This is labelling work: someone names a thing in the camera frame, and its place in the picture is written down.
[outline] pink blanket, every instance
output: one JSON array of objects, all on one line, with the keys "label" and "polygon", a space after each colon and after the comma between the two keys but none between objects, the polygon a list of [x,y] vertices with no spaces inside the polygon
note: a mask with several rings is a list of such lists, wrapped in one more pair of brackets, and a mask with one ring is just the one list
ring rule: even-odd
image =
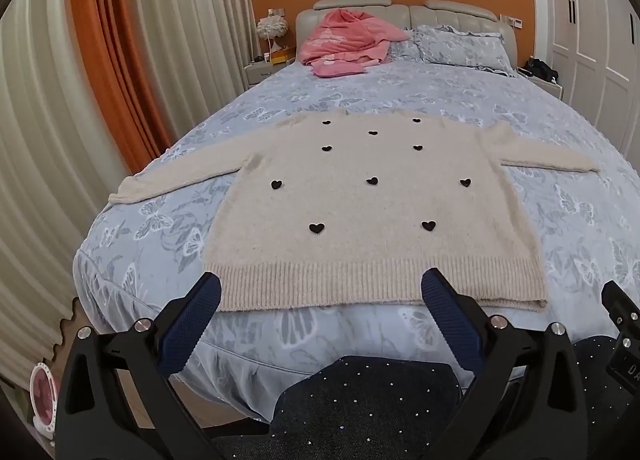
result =
[{"label": "pink blanket", "polygon": [[303,43],[298,60],[313,66],[312,72],[319,77],[362,73],[365,66],[386,58],[391,41],[407,39],[407,32],[378,17],[338,8],[325,15]]}]

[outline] wooden floor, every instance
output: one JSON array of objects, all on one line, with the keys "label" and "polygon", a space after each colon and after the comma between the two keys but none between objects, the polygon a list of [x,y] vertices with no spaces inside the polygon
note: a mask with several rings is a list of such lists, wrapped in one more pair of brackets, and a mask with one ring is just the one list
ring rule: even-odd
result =
[{"label": "wooden floor", "polygon": [[[83,326],[91,326],[78,299],[74,299],[74,316],[71,321],[64,319],[61,323],[63,343],[54,348],[55,356],[53,361],[47,361],[53,376],[60,382],[65,369],[66,359],[69,355],[71,344],[76,333]],[[153,427],[151,420],[146,414],[145,408],[138,396],[129,372],[121,372],[120,380],[127,395],[127,401],[131,411],[136,417],[140,427]],[[191,412],[196,422],[201,427],[220,426],[235,420],[240,420],[244,416],[229,406],[208,402],[193,393],[185,384],[177,379],[172,379],[175,391],[180,396],[183,404]]]}]

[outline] light blue bedding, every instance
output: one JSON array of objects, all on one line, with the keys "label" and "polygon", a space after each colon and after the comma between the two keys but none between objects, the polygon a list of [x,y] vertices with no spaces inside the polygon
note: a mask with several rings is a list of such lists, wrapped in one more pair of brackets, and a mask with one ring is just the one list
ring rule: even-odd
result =
[{"label": "light blue bedding", "polygon": [[[542,241],[550,301],[543,313],[487,312],[537,329],[562,321],[572,339],[582,339],[616,335],[600,305],[606,281],[615,279],[640,302],[638,174],[583,117],[523,77],[396,61],[321,79],[294,64],[212,115],[151,166],[296,111],[337,107],[374,114],[402,107],[484,126],[504,119],[526,136],[590,155],[602,166],[599,175],[506,168]],[[95,220],[76,255],[74,278],[99,331],[154,318],[193,286],[202,273],[204,237],[233,179],[116,205]],[[470,380],[426,308],[366,304],[218,313],[180,378],[209,400],[270,420],[284,389],[350,354],[446,362],[463,386]]]}]

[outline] white wardrobe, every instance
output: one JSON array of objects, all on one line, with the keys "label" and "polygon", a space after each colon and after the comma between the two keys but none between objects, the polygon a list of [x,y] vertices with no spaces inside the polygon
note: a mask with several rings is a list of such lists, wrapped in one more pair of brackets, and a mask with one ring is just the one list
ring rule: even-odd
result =
[{"label": "white wardrobe", "polygon": [[563,100],[640,170],[640,20],[628,0],[548,0]]}]

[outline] sweater sleeve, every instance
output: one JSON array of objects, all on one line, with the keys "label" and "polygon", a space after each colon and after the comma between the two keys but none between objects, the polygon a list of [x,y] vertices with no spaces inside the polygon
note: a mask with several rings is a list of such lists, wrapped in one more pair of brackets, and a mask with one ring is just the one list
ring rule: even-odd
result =
[{"label": "sweater sleeve", "polygon": [[110,204],[135,204],[204,182],[215,176],[240,170],[258,151],[278,142],[286,126],[298,123],[302,115],[290,117],[245,135],[206,146],[159,165],[142,175],[128,176],[109,196]]},{"label": "sweater sleeve", "polygon": [[519,136],[505,120],[482,130],[482,144],[502,165],[559,171],[600,171],[589,157],[569,147]]}]

